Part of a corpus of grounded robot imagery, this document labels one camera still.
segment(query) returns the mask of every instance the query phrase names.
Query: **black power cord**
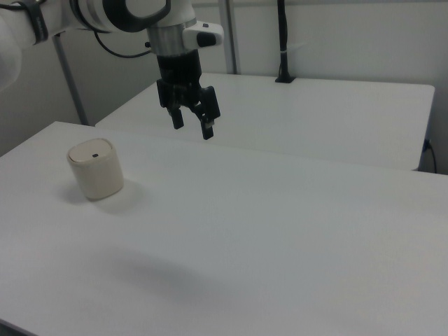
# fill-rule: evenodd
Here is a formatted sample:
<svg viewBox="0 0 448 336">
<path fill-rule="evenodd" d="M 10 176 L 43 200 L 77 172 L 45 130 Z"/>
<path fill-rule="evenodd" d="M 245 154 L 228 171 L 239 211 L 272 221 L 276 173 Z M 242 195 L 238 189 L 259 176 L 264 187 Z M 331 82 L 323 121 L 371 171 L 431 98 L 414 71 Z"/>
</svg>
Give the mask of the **black power cord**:
<svg viewBox="0 0 448 336">
<path fill-rule="evenodd" d="M 431 140 L 425 139 L 425 141 L 423 143 L 423 153 L 425 153 L 428 149 L 431 151 L 431 154 L 433 156 L 434 174 L 436 174 L 437 173 L 437 160 L 435 159 L 434 148 L 431 145 Z"/>
<path fill-rule="evenodd" d="M 46 0 L 40 0 L 37 1 L 38 4 L 43 4 Z M 19 4 L 19 6 L 13 6 L 13 5 L 1 5 L 0 4 L 0 9 L 7 9 L 8 11 L 24 11 L 26 8 Z"/>
<path fill-rule="evenodd" d="M 114 55 L 116 57 L 119 57 L 119 58 L 127 58 L 127 59 L 129 59 L 129 58 L 138 58 L 138 57 L 141 57 L 141 56 L 144 56 L 144 55 L 152 53 L 152 51 L 149 50 L 149 51 L 141 52 L 141 53 L 136 54 L 136 55 L 121 55 L 121 54 L 119 54 L 119 53 L 117 53 L 115 51 L 112 51 L 109 48 L 107 48 L 106 45 L 103 43 L 103 41 L 101 41 L 97 31 L 94 31 L 93 34 L 95 35 L 95 38 L 97 39 L 97 41 L 100 44 L 100 46 L 103 47 L 103 49 L 105 49 L 105 51 L 107 51 L 109 54 L 112 54 L 112 55 Z"/>
</svg>

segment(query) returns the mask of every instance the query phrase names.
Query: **cylindrical container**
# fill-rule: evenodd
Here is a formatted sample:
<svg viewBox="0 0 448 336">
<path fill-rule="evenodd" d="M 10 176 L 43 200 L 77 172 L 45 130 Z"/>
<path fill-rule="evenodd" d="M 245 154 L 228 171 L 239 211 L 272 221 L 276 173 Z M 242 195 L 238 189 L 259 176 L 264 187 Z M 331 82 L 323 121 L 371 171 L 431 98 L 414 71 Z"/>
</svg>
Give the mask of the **cylindrical container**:
<svg viewBox="0 0 448 336">
<path fill-rule="evenodd" d="M 118 192 L 124 184 L 117 150 L 106 139 L 92 139 L 74 146 L 67 153 L 84 196 L 99 200 Z"/>
</svg>

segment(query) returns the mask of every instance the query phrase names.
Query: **white table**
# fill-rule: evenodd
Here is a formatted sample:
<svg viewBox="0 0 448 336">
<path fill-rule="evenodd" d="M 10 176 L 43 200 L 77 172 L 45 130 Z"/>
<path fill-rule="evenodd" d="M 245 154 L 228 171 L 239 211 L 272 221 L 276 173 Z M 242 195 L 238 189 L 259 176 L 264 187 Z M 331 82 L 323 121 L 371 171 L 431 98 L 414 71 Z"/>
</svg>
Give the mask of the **white table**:
<svg viewBox="0 0 448 336">
<path fill-rule="evenodd" d="M 221 117 L 210 144 L 413 170 L 419 166 L 434 87 L 395 83 L 205 73 Z M 203 142 L 196 116 L 183 109 L 173 129 L 156 84 L 97 124 L 100 128 Z"/>
<path fill-rule="evenodd" d="M 106 137 L 86 201 L 65 155 Z M 448 178 L 55 123 L 0 158 L 0 319 L 40 336 L 444 335 Z"/>
</svg>

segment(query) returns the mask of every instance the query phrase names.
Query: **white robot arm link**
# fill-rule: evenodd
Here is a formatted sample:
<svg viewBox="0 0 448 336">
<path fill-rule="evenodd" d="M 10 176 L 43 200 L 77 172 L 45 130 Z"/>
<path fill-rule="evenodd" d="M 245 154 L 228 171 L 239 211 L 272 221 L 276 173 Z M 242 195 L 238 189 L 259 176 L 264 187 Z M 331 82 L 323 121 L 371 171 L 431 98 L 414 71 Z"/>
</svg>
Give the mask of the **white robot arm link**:
<svg viewBox="0 0 448 336">
<path fill-rule="evenodd" d="M 160 104 L 174 127 L 183 126 L 181 106 L 201 121 L 205 139 L 220 112 L 212 87 L 202 88 L 197 49 L 223 42 L 223 28 L 199 22 L 190 0 L 19 0 L 0 7 L 0 90 L 20 72 L 22 50 L 71 29 L 97 33 L 147 30 L 162 78 Z"/>
</svg>

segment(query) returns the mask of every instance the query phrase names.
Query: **black cable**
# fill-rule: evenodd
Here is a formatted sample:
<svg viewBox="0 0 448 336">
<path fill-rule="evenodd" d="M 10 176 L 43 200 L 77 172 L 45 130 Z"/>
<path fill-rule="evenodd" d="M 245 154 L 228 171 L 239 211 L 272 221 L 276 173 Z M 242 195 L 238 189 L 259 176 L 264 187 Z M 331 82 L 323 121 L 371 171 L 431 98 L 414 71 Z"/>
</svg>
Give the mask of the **black cable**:
<svg viewBox="0 0 448 336">
<path fill-rule="evenodd" d="M 434 162 L 434 174 L 437 173 L 437 162 L 435 159 L 435 153 L 434 153 L 434 148 L 431 146 L 431 143 L 428 143 L 428 149 L 431 151 L 431 153 L 433 154 L 433 162 Z"/>
<path fill-rule="evenodd" d="M 121 55 L 121 54 L 118 54 L 115 51 L 112 51 L 109 48 L 107 48 L 106 45 L 103 43 L 103 41 L 101 41 L 101 39 L 99 38 L 99 35 L 98 35 L 98 33 L 96 31 L 94 31 L 93 34 L 95 35 L 95 38 L 97 39 L 97 41 L 100 44 L 100 46 L 103 47 L 103 49 L 105 49 L 105 51 L 107 51 L 109 54 L 112 54 L 112 55 L 114 55 L 116 57 L 119 57 L 119 58 L 138 58 L 138 57 L 141 57 L 141 56 L 144 56 L 144 55 L 152 53 L 149 50 L 149 51 L 145 51 L 145 52 L 142 52 L 142 53 L 136 54 L 136 55 Z"/>
<path fill-rule="evenodd" d="M 38 3 L 42 4 L 46 0 L 40 0 Z M 0 5 L 0 9 L 7 9 L 8 11 L 24 11 L 25 7 L 22 5 L 19 6 L 12 6 L 12 5 Z"/>
<path fill-rule="evenodd" d="M 22 6 L 0 5 L 0 9 L 7 9 L 8 11 L 23 11 L 25 8 Z"/>
</svg>

